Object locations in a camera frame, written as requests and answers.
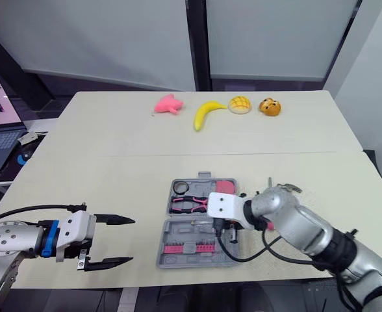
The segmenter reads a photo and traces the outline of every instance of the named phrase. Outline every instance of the white wall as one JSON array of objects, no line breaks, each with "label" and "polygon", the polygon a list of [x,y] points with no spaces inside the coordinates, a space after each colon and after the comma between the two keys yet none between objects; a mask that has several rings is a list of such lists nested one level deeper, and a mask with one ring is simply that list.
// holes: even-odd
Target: white wall
[{"label": "white wall", "polygon": [[182,0],[2,0],[0,43],[28,72],[195,90]]},{"label": "white wall", "polygon": [[[366,0],[362,6],[365,10],[369,6],[377,10],[375,2]],[[355,33],[355,27],[356,23],[351,28],[352,34]],[[354,43],[355,40],[357,37],[350,37],[349,34],[346,44]],[[339,58],[345,56],[342,50]],[[345,73],[345,79],[341,80],[342,83],[336,83],[337,79],[342,79],[339,73],[343,71],[343,66],[348,67],[348,62],[336,62],[324,88],[335,97],[363,148],[376,150],[377,163],[382,173],[382,8],[357,58]]]},{"label": "white wall", "polygon": [[207,0],[211,77],[321,81],[357,0]]}]

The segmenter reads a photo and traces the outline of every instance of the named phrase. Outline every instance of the black cable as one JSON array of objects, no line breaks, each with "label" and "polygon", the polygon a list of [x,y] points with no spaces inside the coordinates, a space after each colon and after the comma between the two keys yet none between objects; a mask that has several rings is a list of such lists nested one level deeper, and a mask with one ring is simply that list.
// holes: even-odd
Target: black cable
[{"label": "black cable", "polygon": [[335,281],[336,281],[336,283],[337,283],[337,292],[338,292],[338,296],[340,297],[340,301],[341,301],[342,305],[343,305],[344,307],[346,307],[346,309],[347,309],[348,311],[352,311],[352,312],[354,312],[354,311],[355,311],[354,308],[352,308],[352,307],[347,303],[346,299],[344,298],[344,292],[343,292],[343,290],[342,290],[342,286],[341,286],[341,285],[342,285],[342,279],[341,279],[341,275],[340,275],[339,272],[335,273]]},{"label": "black cable", "polygon": [[322,268],[326,268],[328,270],[331,270],[333,268],[332,265],[330,265],[329,263],[326,263],[326,262],[292,259],[292,258],[285,257],[283,255],[280,255],[279,253],[277,253],[273,249],[271,249],[270,245],[268,244],[268,242],[266,242],[265,231],[262,232],[262,241],[263,241],[264,247],[272,255],[274,255],[276,258],[278,258],[278,259],[280,259],[282,261],[286,261],[286,262],[289,262],[289,263],[295,263],[297,265],[315,265],[315,266],[319,266],[319,267],[322,267]]},{"label": "black cable", "polygon": [[[279,239],[281,239],[282,237],[281,236],[278,236],[277,238],[275,238],[271,243],[270,243],[270,246],[275,244]],[[223,241],[222,241],[222,238],[221,237],[217,237],[217,241],[218,241],[218,244],[220,244],[220,247],[222,248],[222,250],[224,251],[224,253],[232,260],[236,261],[236,262],[248,262],[248,261],[251,261],[253,260],[254,258],[260,256],[261,254],[263,254],[265,251],[267,251],[266,248],[263,248],[261,251],[259,251],[258,253],[255,253],[254,255],[252,255],[251,257],[248,257],[248,258],[245,258],[245,259],[240,259],[240,258],[236,258],[235,256],[233,256],[228,250],[227,248],[224,246],[223,244]]]},{"label": "black cable", "polygon": [[103,295],[105,294],[105,291],[102,291],[101,292],[101,296],[100,296],[100,300],[99,300],[99,303],[97,304],[97,307],[95,307],[95,312],[99,311],[99,306],[100,306],[100,303],[101,303],[101,299],[103,299]]},{"label": "black cable", "polygon": [[25,211],[40,210],[40,209],[67,209],[68,211],[75,212],[78,210],[86,210],[86,206],[82,205],[39,205],[39,206],[29,206],[19,209],[14,209],[5,213],[0,214],[0,219],[14,215],[16,213],[24,213]]}]

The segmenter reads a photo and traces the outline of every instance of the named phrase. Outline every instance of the table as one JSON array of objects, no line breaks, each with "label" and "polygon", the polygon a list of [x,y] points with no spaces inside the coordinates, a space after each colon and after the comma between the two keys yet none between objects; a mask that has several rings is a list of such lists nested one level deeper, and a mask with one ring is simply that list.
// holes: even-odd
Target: table
[{"label": "table", "polygon": [[[170,182],[196,177],[199,170],[210,170],[214,177],[234,177],[240,191],[247,194],[264,189],[268,176],[276,183],[293,183],[304,190],[300,198],[305,205],[341,231],[359,229],[358,239],[382,256],[382,226],[377,219],[382,218],[382,180],[363,153],[102,156],[77,162],[34,158],[30,164],[5,194],[0,213],[26,205],[86,201],[91,213],[116,213],[136,220],[125,226],[98,224],[90,252],[92,260],[112,256],[134,259],[111,270],[89,273],[77,272],[76,260],[25,260],[15,287],[142,287],[328,276],[309,266],[283,263],[269,254],[232,268],[157,268]],[[66,215],[64,211],[38,211],[21,214],[19,219],[35,222]],[[262,248],[259,233],[254,231],[242,234],[240,242],[245,255]],[[283,242],[274,247],[282,254],[302,258]]]},{"label": "table", "polygon": [[[174,92],[184,101],[177,116],[153,113],[167,92],[79,92],[36,155],[224,155],[361,151],[362,147],[327,91],[245,92],[253,105],[245,115],[217,110],[200,132],[194,115],[204,102],[228,104],[236,92]],[[272,96],[277,117],[257,110]]]},{"label": "table", "polygon": [[[28,259],[19,268],[15,287],[143,287],[328,276],[328,273],[319,272],[309,266],[283,263],[269,254],[231,268],[157,268],[155,262],[162,225],[168,218],[166,202],[170,183],[172,179],[196,177],[198,171],[211,171],[213,177],[233,177],[237,180],[240,191],[247,194],[263,190],[269,176],[273,177],[275,183],[295,184],[304,190],[299,196],[306,206],[341,231],[359,229],[358,239],[382,256],[382,226],[379,226],[380,220],[376,220],[377,216],[382,218],[382,179],[367,156],[360,152],[360,145],[333,101],[316,101],[314,103],[317,107],[322,108],[311,108],[312,99],[309,97],[325,99],[328,96],[325,92],[244,94],[252,101],[255,101],[255,95],[258,98],[285,98],[285,103],[290,103],[290,99],[295,98],[297,100],[294,100],[293,105],[299,105],[300,110],[308,103],[307,106],[316,115],[311,114],[310,118],[304,116],[304,126],[299,123],[300,129],[292,128],[292,131],[303,133],[305,137],[302,139],[298,135],[292,136],[292,133],[287,136],[297,140],[297,144],[303,146],[308,153],[300,152],[299,147],[287,142],[284,132],[279,130],[285,126],[282,120],[261,119],[262,116],[255,111],[244,115],[247,116],[247,122],[243,121],[244,116],[227,111],[223,111],[225,114],[221,118],[216,118],[217,112],[213,112],[207,120],[206,128],[200,133],[189,130],[192,129],[194,113],[187,111],[186,107],[178,116],[152,116],[150,110],[153,104],[150,99],[156,101],[164,94],[78,93],[0,203],[2,213],[27,205],[76,204],[85,201],[91,213],[116,213],[132,218],[136,220],[135,224],[98,224],[90,255],[92,261],[123,256],[133,256],[134,259],[111,270],[85,273],[76,271],[77,262],[74,259],[67,259],[64,263],[55,263],[53,258]],[[234,95],[237,94],[176,94],[178,98],[187,97],[186,103],[190,106],[197,103],[198,96],[201,97],[198,102],[202,102],[206,99],[218,99],[219,96],[231,98]],[[122,114],[122,123],[114,123],[117,120],[116,113],[121,114],[127,107],[131,107],[135,97],[138,107],[132,107],[129,115]],[[83,101],[86,103],[84,108],[81,105]],[[91,112],[92,103],[96,104],[94,114]],[[301,118],[297,115],[298,109],[288,108],[287,111],[294,118]],[[326,111],[327,118],[319,113],[323,111]],[[279,127],[273,124],[264,127],[263,123],[254,122],[254,116],[265,123],[275,120]],[[287,119],[287,122],[291,124],[292,119]],[[227,133],[223,131],[220,136],[216,129],[225,120],[234,121],[238,127]],[[314,137],[310,134],[315,127],[315,133],[320,132],[320,136]],[[170,131],[168,134],[167,128],[178,131]],[[231,139],[236,140],[236,133],[239,131],[248,137],[237,140],[234,144]],[[259,136],[256,133],[275,132],[277,135],[273,137],[261,135],[263,144],[256,144]],[[159,140],[161,133],[169,135],[165,140],[178,143],[179,145],[175,145],[178,148],[173,150],[172,144]],[[189,144],[179,140],[184,134]],[[201,144],[191,149],[190,146],[201,138]],[[153,140],[159,140],[161,144],[156,144]],[[19,219],[34,222],[65,216],[67,213],[64,211],[36,211],[21,214]],[[243,231],[240,244],[241,256],[254,254],[262,248],[259,233],[254,231]],[[274,248],[289,257],[305,257],[284,242],[278,242]]]},{"label": "table", "polygon": [[[25,127],[27,128],[28,131],[48,132],[53,128],[56,121],[57,121],[57,118],[49,118],[49,119],[39,119],[39,120],[25,120],[23,123],[25,124]],[[12,184],[12,181],[0,182],[0,192],[5,193],[6,192],[5,187],[8,187],[11,184]]]}]

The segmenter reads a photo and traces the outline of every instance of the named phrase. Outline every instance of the banana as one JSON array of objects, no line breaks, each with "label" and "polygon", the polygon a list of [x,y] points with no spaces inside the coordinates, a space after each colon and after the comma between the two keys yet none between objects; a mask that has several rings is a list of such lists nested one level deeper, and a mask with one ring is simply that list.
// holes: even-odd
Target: banana
[{"label": "banana", "polygon": [[215,101],[205,102],[200,106],[196,112],[196,117],[194,118],[194,129],[200,131],[204,124],[205,115],[213,111],[214,109],[227,109],[227,106],[222,105]]}]

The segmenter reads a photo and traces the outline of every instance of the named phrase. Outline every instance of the robotic arm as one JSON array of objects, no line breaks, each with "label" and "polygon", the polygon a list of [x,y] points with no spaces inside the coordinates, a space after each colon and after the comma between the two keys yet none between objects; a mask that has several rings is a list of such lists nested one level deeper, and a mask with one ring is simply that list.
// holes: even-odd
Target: robotic arm
[{"label": "robotic arm", "polygon": [[0,222],[0,305],[18,275],[18,267],[26,258],[55,257],[56,262],[78,257],[77,270],[105,270],[121,265],[131,257],[106,258],[90,262],[88,253],[93,243],[96,223],[119,225],[134,220],[116,214],[90,214],[86,206],[35,206],[17,209],[0,218],[28,210],[65,208],[72,212],[62,220],[42,220],[37,224],[22,221]]},{"label": "robotic arm", "polygon": [[[292,191],[301,192],[290,184],[272,187],[270,181],[252,199],[213,192],[207,213],[214,226],[226,219],[244,229],[265,230],[272,222],[282,238],[312,259],[310,264],[337,277],[356,309],[382,311],[382,258],[354,238],[357,230],[341,233],[302,206]],[[220,233],[217,226],[216,235]]]}]

